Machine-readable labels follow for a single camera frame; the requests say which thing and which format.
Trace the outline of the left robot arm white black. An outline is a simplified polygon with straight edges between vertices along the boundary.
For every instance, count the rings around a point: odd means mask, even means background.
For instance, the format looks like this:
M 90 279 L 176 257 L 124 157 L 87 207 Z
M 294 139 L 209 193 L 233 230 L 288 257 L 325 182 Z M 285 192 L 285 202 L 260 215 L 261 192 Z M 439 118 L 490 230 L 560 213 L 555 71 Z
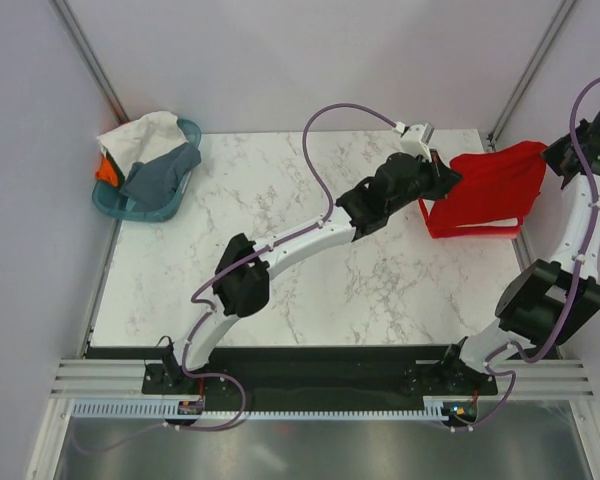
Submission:
M 432 152 L 429 157 L 394 153 L 322 216 L 260 240 L 241 233 L 229 241 L 215 275 L 194 291 L 191 302 L 206 312 L 177 342 L 181 359 L 171 362 L 165 382 L 188 393 L 199 382 L 219 341 L 239 320 L 262 310 L 270 300 L 270 283 L 286 269 L 327 249 L 353 243 L 384 228 L 391 215 L 408 204 L 440 200 L 462 180 Z

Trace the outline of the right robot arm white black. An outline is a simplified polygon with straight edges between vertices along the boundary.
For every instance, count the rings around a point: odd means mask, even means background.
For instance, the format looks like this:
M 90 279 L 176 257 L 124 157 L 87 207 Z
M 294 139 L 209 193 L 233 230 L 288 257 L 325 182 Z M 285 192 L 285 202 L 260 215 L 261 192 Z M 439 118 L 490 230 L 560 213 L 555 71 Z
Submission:
M 568 217 L 562 238 L 549 260 L 536 260 L 508 285 L 495 320 L 462 343 L 459 359 L 438 368 L 439 384 L 449 393 L 469 387 L 474 371 L 487 374 L 526 349 L 543 357 L 600 310 L 600 110 L 547 147 L 542 158 L 563 180 Z

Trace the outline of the folded white t shirt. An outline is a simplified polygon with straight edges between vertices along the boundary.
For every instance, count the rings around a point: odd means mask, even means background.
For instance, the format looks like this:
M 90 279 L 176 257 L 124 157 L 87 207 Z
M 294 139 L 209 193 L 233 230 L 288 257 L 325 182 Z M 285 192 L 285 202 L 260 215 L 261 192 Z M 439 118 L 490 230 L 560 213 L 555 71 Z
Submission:
M 517 228 L 519 226 L 518 218 L 509 218 L 503 220 L 496 220 L 491 222 L 485 222 L 484 227 L 496 227 L 496 228 Z

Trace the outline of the grey blue t shirt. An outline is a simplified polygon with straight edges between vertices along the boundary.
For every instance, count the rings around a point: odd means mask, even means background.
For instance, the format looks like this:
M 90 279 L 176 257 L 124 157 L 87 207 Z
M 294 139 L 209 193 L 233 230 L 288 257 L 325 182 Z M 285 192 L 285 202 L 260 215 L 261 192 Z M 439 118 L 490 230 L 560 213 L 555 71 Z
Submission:
M 198 147 L 189 142 L 148 163 L 134 163 L 120 189 L 126 209 L 142 214 L 176 210 L 183 181 L 200 163 Z

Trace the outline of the crumpled white t shirt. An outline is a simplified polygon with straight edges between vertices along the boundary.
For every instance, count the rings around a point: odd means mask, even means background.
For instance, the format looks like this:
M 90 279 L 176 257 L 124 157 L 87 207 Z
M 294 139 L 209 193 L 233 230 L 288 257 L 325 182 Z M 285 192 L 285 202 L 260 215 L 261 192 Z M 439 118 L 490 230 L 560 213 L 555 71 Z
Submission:
M 97 137 L 101 152 L 127 175 L 134 163 L 148 163 L 187 143 L 178 117 L 168 111 L 146 114 Z

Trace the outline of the teal plastic basket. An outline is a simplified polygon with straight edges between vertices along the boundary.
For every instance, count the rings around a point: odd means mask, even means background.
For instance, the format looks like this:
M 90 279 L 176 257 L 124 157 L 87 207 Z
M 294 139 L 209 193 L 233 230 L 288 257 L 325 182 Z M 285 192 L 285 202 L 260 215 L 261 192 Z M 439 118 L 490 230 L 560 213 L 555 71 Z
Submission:
M 153 112 L 97 137 L 101 163 L 92 202 L 103 214 L 136 222 L 172 218 L 201 163 L 197 124 Z

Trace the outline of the orange t shirt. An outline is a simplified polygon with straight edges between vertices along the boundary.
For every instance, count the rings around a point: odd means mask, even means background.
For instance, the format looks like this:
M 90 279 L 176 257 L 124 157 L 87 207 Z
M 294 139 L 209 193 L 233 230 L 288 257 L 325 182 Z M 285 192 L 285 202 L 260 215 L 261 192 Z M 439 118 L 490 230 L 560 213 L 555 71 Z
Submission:
M 115 188 L 119 187 L 121 176 L 116 163 L 106 155 L 100 156 L 100 164 L 95 172 L 97 181 L 105 182 Z

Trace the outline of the right aluminium frame post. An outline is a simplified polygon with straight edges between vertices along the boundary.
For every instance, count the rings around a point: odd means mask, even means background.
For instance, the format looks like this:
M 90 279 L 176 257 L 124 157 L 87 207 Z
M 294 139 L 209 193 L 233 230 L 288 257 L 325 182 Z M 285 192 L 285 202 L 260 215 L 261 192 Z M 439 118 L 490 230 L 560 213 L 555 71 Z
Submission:
M 480 133 L 483 147 L 486 150 L 495 151 L 497 149 L 497 141 L 505 132 L 518 106 L 541 70 L 554 44 L 578 5 L 578 0 L 561 0 L 558 3 L 556 10 L 552 14 L 549 23 L 544 29 L 540 40 L 522 70 L 511 94 L 508 96 L 504 106 L 500 110 L 494 125 L 488 132 Z

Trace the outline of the aluminium frame post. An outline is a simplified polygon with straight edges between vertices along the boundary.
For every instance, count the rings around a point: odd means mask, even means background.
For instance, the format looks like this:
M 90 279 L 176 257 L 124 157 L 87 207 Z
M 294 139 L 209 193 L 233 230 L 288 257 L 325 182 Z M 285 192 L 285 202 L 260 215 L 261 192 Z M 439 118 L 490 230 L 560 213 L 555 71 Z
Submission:
M 556 10 L 552 14 L 549 23 L 544 29 L 540 40 L 522 70 L 511 94 L 508 96 L 504 106 L 500 110 L 494 125 L 488 132 L 480 133 L 483 147 L 486 150 L 495 151 L 497 149 L 497 141 L 505 132 L 518 106 L 541 70 L 554 44 L 578 5 L 578 0 L 561 0 L 558 3 Z
M 128 122 L 129 117 L 127 112 L 73 11 L 70 2 L 67 0 L 50 0 L 49 4 L 116 121 L 119 124 Z

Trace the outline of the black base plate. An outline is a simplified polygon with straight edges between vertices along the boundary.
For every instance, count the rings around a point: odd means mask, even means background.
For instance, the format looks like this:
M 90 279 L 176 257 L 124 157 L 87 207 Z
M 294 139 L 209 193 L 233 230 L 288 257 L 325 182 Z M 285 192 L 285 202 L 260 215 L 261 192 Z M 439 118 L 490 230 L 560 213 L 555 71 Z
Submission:
M 459 345 L 218 347 L 190 376 L 171 346 L 91 347 L 89 360 L 142 360 L 145 394 L 199 394 L 212 410 L 416 408 L 427 396 L 497 394 L 459 360 Z

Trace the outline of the left aluminium frame post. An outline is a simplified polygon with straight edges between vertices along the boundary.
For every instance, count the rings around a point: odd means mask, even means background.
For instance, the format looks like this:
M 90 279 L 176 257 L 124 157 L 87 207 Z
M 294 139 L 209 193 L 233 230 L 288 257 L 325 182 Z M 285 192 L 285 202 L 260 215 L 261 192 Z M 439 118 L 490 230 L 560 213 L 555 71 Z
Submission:
M 128 122 L 129 117 L 127 112 L 73 11 L 70 2 L 67 0 L 50 0 L 49 4 L 116 121 L 119 124 Z

